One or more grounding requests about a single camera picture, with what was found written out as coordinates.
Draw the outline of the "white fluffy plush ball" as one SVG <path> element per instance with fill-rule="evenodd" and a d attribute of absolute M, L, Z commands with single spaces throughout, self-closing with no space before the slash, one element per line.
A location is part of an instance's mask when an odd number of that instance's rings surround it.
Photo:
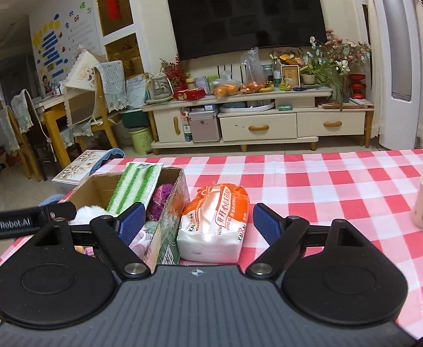
<path fill-rule="evenodd" d="M 93 219 L 103 215 L 110 215 L 110 213 L 99 206 L 84 206 L 77 210 L 77 214 L 74 219 L 69 222 L 69 224 L 88 225 Z"/>

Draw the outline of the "magenta knitted item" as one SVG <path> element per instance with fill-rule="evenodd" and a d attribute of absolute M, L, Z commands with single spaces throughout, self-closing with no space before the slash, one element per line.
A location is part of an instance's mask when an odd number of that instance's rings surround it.
<path fill-rule="evenodd" d="M 173 190 L 174 185 L 171 183 L 162 184 L 155 188 L 150 203 L 146 210 L 146 220 L 150 222 L 158 222 L 164 210 L 164 206 Z"/>

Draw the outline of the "green white striped cloth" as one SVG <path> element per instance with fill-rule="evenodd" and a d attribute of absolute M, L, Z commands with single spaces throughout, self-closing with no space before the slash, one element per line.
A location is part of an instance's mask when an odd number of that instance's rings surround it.
<path fill-rule="evenodd" d="M 146 207 L 157 186 L 161 169 L 162 164 L 128 163 L 107 206 L 109 214 L 120 215 L 137 202 Z"/>

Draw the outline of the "white floral cloth pouch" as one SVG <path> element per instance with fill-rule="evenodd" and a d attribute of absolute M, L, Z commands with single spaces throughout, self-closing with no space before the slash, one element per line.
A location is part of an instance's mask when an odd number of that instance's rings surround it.
<path fill-rule="evenodd" d="M 144 259 L 148 247 L 152 241 L 153 234 L 144 227 L 129 244 L 130 249 L 141 259 Z"/>

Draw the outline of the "cardboard box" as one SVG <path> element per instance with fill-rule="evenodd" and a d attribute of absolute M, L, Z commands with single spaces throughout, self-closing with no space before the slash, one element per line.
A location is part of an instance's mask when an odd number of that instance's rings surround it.
<path fill-rule="evenodd" d="M 180 264 L 177 234 L 190 202 L 182 168 L 131 162 L 122 172 L 88 177 L 64 200 L 77 209 L 72 224 L 117 218 L 116 234 L 151 270 Z"/>

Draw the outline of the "orange white tissue package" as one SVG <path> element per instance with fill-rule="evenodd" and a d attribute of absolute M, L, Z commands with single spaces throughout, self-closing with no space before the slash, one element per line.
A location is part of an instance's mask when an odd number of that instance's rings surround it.
<path fill-rule="evenodd" d="M 250 201 L 244 187 L 231 183 L 201 187 L 185 207 L 177 234 L 180 258 L 191 262 L 238 262 Z"/>

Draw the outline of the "cream tv cabinet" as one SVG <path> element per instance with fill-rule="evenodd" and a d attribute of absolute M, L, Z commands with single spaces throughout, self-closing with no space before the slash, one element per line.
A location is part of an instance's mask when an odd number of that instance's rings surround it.
<path fill-rule="evenodd" d="M 154 150 L 308 143 L 312 149 L 321 137 L 362 136 L 368 146 L 374 105 L 331 101 L 327 87 L 304 91 L 271 91 L 217 98 L 205 96 L 196 101 L 171 99 L 145 104 L 142 111 L 150 119 Z M 214 110 L 221 131 L 218 142 L 195 143 L 190 129 L 191 111 Z"/>

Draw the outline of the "grey storage box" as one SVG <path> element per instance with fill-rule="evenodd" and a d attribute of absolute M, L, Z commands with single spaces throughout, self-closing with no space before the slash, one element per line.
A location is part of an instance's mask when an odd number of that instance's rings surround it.
<path fill-rule="evenodd" d="M 214 110 L 191 111 L 190 129 L 195 143 L 218 142 L 221 131 Z"/>

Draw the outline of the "wooden chair with lace cover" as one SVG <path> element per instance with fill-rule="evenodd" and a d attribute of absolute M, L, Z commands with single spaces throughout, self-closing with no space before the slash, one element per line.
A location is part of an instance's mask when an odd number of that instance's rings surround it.
<path fill-rule="evenodd" d="M 102 79 L 96 69 L 97 64 L 105 62 L 104 56 L 83 49 L 63 82 L 63 93 L 34 105 L 40 122 L 47 129 L 55 157 L 63 168 L 71 163 L 58 127 L 58 120 L 64 117 L 69 128 L 89 125 L 91 133 L 104 132 L 110 146 L 118 147 L 113 127 L 120 123 L 119 111 L 109 110 Z"/>

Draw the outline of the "plastic bag of oranges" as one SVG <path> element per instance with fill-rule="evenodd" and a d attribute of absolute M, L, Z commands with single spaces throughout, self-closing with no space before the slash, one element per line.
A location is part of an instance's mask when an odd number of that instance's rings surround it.
<path fill-rule="evenodd" d="M 254 47 L 242 55 L 236 68 L 228 66 L 218 72 L 218 77 L 211 83 L 211 90 L 215 97 L 223 98 L 258 93 L 265 84 L 259 48 Z"/>

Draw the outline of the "wooden framed picture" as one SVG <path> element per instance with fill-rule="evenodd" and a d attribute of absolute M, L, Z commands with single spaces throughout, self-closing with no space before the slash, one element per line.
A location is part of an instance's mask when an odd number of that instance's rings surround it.
<path fill-rule="evenodd" d="M 301 85 L 298 65 L 281 66 L 281 87 L 284 89 L 298 88 Z"/>

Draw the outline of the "red lantern ornament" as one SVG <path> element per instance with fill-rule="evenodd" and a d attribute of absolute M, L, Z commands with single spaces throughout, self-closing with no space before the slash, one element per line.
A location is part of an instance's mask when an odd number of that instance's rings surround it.
<path fill-rule="evenodd" d="M 349 75 L 349 87 L 352 91 L 352 98 L 354 99 L 365 99 L 365 74 L 350 74 Z"/>

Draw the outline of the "potted flower plant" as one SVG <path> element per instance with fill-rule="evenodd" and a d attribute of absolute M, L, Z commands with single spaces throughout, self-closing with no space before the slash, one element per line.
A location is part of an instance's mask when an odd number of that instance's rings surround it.
<path fill-rule="evenodd" d="M 333 30 L 325 32 L 326 40 L 314 36 L 309 39 L 310 49 L 303 52 L 301 75 L 313 75 L 318 84 L 331 89 L 331 100 L 343 104 L 346 81 L 354 67 L 364 67 L 371 58 L 368 42 L 340 38 Z"/>

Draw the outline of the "black flat television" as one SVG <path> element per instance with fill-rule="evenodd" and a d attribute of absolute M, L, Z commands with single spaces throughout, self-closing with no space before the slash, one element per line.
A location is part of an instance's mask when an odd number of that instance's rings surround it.
<path fill-rule="evenodd" d="M 182 60 L 327 38 L 320 0 L 168 0 L 168 7 Z"/>

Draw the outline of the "white standing air conditioner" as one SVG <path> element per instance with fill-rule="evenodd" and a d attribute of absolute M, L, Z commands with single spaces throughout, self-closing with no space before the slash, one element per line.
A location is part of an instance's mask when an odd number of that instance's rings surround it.
<path fill-rule="evenodd" d="M 387 149 L 423 148 L 423 2 L 368 0 L 372 133 Z"/>

